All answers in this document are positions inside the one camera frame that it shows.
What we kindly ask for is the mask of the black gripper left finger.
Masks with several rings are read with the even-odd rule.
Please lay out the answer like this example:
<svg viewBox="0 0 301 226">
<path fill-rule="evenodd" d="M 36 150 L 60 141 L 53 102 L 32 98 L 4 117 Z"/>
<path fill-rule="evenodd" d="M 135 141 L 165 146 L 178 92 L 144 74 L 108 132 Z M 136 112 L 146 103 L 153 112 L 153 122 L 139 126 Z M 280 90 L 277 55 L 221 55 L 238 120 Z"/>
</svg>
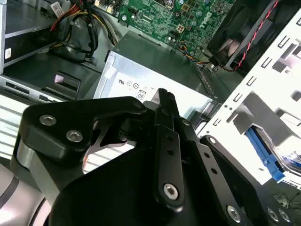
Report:
<svg viewBox="0 0 301 226">
<path fill-rule="evenodd" d="M 184 206 L 184 183 L 179 135 L 174 129 L 179 112 L 175 97 L 158 89 L 155 109 L 134 97 L 111 97 L 34 105 L 23 113 L 16 143 L 18 162 L 29 168 L 25 155 L 33 150 L 61 173 L 78 167 L 84 157 L 102 148 L 135 147 L 103 165 L 110 180 L 122 176 L 124 192 L 140 184 L 140 199 L 172 212 Z"/>
</svg>

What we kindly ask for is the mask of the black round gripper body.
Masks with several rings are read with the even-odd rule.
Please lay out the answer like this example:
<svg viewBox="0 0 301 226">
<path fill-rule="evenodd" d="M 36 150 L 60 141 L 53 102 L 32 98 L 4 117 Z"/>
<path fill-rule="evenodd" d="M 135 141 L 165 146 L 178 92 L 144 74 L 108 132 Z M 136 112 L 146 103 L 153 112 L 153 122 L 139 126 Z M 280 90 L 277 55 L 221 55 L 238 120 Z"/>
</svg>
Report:
<svg viewBox="0 0 301 226">
<path fill-rule="evenodd" d="M 155 120 L 136 148 L 68 185 L 55 201 L 52 226 L 225 226 L 208 152 L 186 120 Z"/>
</svg>

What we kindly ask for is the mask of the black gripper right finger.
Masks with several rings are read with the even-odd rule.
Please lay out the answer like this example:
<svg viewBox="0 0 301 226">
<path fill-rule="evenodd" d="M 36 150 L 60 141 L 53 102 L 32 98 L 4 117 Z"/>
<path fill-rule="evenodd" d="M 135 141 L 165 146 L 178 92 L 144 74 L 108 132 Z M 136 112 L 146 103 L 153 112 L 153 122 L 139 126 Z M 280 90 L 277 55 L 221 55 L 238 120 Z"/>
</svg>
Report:
<svg viewBox="0 0 301 226">
<path fill-rule="evenodd" d="M 179 135 L 185 203 L 178 226 L 291 226 L 293 218 L 278 201 L 212 136 L 198 138 L 169 110 Z"/>
</svg>

